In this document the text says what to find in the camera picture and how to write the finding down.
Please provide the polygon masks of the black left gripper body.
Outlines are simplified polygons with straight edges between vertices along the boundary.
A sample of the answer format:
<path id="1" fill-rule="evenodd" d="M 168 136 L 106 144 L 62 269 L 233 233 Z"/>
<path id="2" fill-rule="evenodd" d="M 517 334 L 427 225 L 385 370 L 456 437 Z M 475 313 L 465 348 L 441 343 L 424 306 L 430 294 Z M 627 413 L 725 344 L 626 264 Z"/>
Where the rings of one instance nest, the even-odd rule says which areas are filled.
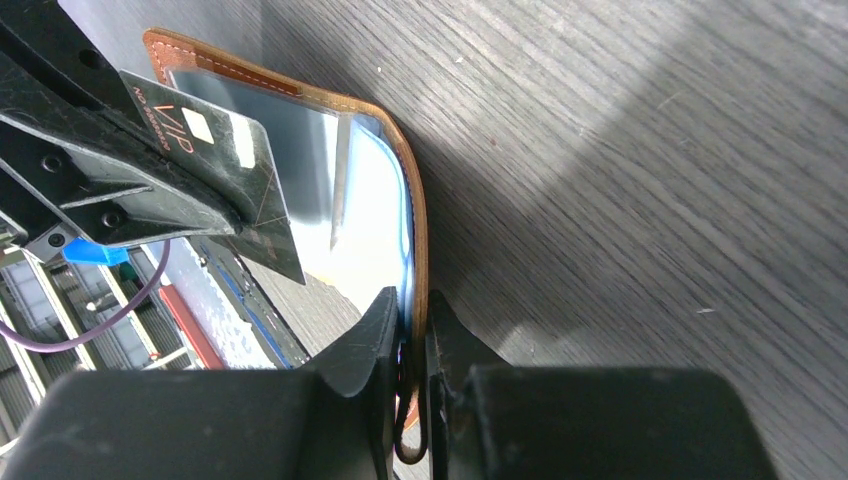
<path id="1" fill-rule="evenodd" d="M 62 209 L 78 185 L 79 172 L 68 158 L 3 159 L 1 218 L 15 231 L 14 244 L 49 262 L 81 237 L 78 222 Z"/>

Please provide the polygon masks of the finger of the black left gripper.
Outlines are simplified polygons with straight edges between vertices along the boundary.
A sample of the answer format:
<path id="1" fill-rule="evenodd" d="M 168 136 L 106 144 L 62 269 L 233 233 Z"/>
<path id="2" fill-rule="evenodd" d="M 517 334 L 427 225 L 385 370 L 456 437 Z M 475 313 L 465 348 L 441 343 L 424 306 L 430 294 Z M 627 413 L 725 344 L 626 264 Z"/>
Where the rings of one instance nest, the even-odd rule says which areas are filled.
<path id="1" fill-rule="evenodd" d="M 135 124 L 72 105 L 2 55 L 1 161 L 68 158 L 79 185 L 62 209 L 81 237 L 134 246 L 234 232 L 239 220 L 229 204 L 144 136 Z"/>
<path id="2" fill-rule="evenodd" d="M 3 1 L 1 51 L 72 105 L 143 124 L 117 70 L 57 1 Z"/>

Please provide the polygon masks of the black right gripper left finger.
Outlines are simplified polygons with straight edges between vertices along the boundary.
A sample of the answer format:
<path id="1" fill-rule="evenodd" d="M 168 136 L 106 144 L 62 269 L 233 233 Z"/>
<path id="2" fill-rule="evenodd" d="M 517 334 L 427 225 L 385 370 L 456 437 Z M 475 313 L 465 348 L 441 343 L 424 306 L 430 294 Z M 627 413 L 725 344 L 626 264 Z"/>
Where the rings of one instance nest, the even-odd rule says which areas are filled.
<path id="1" fill-rule="evenodd" d="M 89 371 L 30 416 L 7 479 L 388 479 L 398 296 L 280 370 Z"/>

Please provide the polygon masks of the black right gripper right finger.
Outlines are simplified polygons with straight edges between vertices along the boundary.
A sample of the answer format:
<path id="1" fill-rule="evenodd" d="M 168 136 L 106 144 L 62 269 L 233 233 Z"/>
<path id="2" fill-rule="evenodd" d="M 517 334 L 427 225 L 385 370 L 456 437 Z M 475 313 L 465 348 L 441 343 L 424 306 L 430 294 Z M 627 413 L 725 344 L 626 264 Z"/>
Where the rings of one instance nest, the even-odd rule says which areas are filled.
<path id="1" fill-rule="evenodd" d="M 429 296 L 435 479 L 773 479 L 737 391 L 701 369 L 513 366 Z"/>

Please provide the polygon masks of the white card black stripe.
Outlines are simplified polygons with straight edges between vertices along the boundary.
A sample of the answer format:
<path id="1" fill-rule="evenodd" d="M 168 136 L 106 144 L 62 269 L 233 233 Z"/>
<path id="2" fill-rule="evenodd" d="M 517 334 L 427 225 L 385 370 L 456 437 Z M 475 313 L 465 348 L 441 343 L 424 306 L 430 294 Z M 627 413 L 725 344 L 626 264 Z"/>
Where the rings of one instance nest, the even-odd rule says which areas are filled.
<path id="1" fill-rule="evenodd" d="M 207 235 L 299 284 L 286 201 L 265 128 L 256 120 L 165 84 L 121 70 L 119 76 L 165 156 L 217 192 L 236 212 L 232 233 Z"/>

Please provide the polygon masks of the orange leather card holder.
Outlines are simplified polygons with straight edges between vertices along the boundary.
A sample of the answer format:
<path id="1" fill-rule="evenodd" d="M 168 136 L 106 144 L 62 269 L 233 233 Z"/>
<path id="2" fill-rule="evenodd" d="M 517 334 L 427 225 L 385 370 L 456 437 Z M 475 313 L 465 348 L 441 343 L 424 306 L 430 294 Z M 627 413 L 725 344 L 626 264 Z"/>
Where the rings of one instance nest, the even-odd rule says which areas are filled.
<path id="1" fill-rule="evenodd" d="M 429 235 L 412 148 L 383 108 L 313 86 L 163 28 L 143 42 L 156 78 L 266 130 L 302 269 L 358 308 L 398 294 L 408 376 L 424 376 Z"/>

